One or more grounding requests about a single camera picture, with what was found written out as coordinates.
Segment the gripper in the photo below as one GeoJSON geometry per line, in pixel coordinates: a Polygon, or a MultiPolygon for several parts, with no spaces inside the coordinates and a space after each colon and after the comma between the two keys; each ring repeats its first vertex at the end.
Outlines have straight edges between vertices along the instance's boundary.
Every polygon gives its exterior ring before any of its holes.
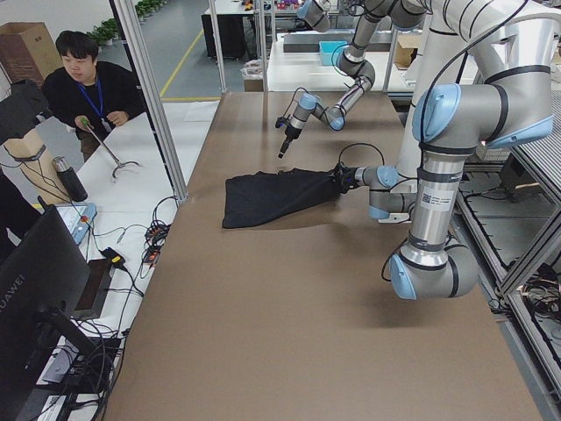
{"type": "Polygon", "coordinates": [[[356,180],[357,168],[347,167],[343,163],[338,163],[332,170],[331,178],[337,187],[337,192],[346,194],[349,190],[358,187],[356,180]]]}
{"type": "Polygon", "coordinates": [[[290,146],[290,141],[298,139],[301,133],[302,133],[302,126],[301,125],[287,124],[286,130],[285,130],[286,139],[283,141],[283,143],[280,147],[280,151],[278,153],[278,158],[279,159],[282,159],[284,157],[284,154],[286,153],[286,151],[288,150],[288,148],[290,146]]]}

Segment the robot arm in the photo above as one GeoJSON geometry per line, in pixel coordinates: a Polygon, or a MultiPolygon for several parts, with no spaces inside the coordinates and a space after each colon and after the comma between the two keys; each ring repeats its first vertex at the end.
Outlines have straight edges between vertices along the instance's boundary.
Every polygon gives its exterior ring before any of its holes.
{"type": "Polygon", "coordinates": [[[402,30],[423,18],[430,24],[398,163],[357,169],[354,182],[369,187],[379,220],[392,216],[399,189],[408,199],[408,237],[389,260],[395,293],[463,296],[478,280],[477,262],[448,239],[448,227],[465,160],[480,144],[518,146],[551,133],[560,12],[533,1],[367,1],[364,9],[339,62],[356,76],[368,72],[363,50],[378,21],[390,18],[402,30]]]}
{"type": "Polygon", "coordinates": [[[378,23],[385,17],[391,18],[392,24],[403,31],[414,29],[426,12],[416,1],[362,1],[361,13],[356,24],[352,40],[337,51],[332,63],[337,70],[353,79],[353,85],[332,106],[322,104],[321,98],[304,93],[299,98],[291,116],[277,118],[277,128],[285,126],[285,139],[278,156],[281,158],[288,150],[290,143],[298,139],[309,117],[314,116],[324,122],[331,130],[340,131],[344,128],[347,112],[368,91],[375,82],[375,70],[366,59],[366,48],[378,23]]]}

